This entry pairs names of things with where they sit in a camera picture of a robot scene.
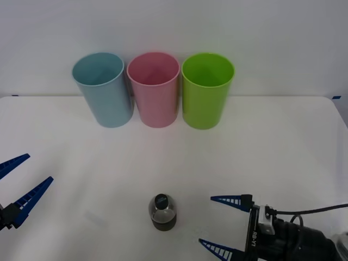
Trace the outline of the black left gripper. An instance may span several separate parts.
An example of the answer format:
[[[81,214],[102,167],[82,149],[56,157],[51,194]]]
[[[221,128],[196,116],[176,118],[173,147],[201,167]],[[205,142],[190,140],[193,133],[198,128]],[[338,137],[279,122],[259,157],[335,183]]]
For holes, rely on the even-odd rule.
[[[29,158],[30,155],[26,153],[0,163],[0,179]],[[53,177],[49,176],[14,203],[9,204],[5,208],[0,204],[0,230],[5,227],[7,229],[12,227],[19,228],[53,181]]]

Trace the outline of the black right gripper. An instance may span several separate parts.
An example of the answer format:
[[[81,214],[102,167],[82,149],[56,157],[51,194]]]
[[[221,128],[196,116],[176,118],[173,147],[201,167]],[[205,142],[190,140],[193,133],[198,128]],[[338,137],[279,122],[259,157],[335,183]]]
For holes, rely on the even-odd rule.
[[[264,206],[253,206],[252,195],[211,196],[214,202],[249,213],[245,253],[235,248],[219,245],[204,239],[199,243],[210,253],[222,261],[243,260],[282,260],[283,250],[276,237],[273,217],[266,217]]]

